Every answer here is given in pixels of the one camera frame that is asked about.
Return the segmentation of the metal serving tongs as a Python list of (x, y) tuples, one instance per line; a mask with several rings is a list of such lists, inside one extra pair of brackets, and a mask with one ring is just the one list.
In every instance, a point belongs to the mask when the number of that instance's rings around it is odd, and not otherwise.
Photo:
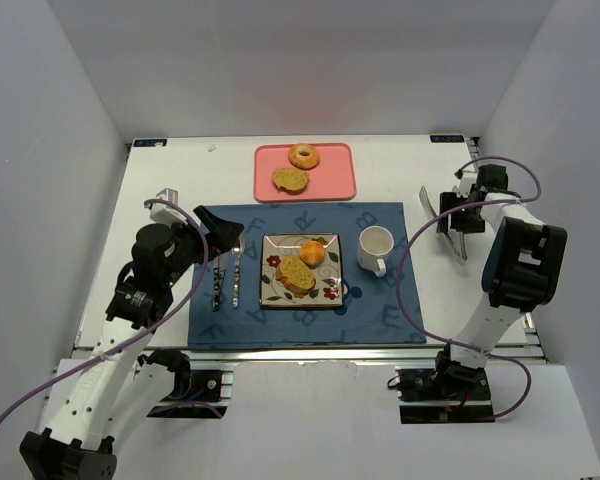
[[(438, 213), (434, 209), (425, 186), (420, 188), (418, 196), (427, 219), (431, 220), (436, 217)], [(455, 258), (456, 263), (460, 266), (464, 265), (468, 260), (465, 235), (462, 232), (453, 232), (451, 227), (448, 227), (445, 232), (438, 232), (437, 235), (446, 242), (448, 248)]]

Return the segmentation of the round bread roll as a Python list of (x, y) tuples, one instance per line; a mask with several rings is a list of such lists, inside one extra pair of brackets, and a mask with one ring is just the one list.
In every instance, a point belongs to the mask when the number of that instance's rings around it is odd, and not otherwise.
[(325, 255), (325, 247), (319, 241), (311, 240), (300, 247), (300, 259), (311, 268), (320, 265)]

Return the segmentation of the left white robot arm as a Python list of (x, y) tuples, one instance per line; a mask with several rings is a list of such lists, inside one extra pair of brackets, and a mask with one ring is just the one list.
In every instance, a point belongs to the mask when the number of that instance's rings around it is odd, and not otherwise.
[(172, 289), (193, 266), (229, 252), (244, 227), (206, 207), (188, 214), (167, 200), (146, 204), (151, 222), (136, 234), (119, 272), (98, 345), (74, 371), (77, 381), (41, 432), (29, 432), (20, 454), (35, 479), (110, 479), (117, 455), (160, 401), (191, 388), (188, 357), (145, 347), (179, 307)]

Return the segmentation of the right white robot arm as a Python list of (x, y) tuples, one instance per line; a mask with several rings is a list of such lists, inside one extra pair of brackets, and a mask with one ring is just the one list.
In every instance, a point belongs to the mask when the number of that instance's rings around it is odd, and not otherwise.
[(437, 231), (476, 234), (490, 226), (495, 233), (481, 277), (483, 296), (456, 341), (436, 357), (435, 380), (460, 388), (480, 383), (487, 355), (515, 321), (552, 300), (567, 232), (529, 212), (508, 188), (503, 166), (461, 170), (456, 177), (459, 185), (440, 194), (439, 209), (451, 215), (438, 222)]

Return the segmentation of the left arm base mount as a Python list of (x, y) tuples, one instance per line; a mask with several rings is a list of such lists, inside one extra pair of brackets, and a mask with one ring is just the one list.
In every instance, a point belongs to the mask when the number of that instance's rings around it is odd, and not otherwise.
[(136, 360), (134, 379), (144, 366), (165, 367), (173, 380), (172, 391), (148, 413), (148, 418), (221, 419), (226, 414), (233, 372), (215, 366), (194, 366), (176, 349), (157, 349)]

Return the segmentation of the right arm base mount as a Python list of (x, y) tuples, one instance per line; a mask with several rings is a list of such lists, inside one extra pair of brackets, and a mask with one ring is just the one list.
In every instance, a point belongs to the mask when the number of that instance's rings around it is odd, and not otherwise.
[(476, 383), (443, 378), (433, 368), (397, 369), (387, 389), (398, 395), (403, 425), (490, 423), (495, 421), (484, 371)]

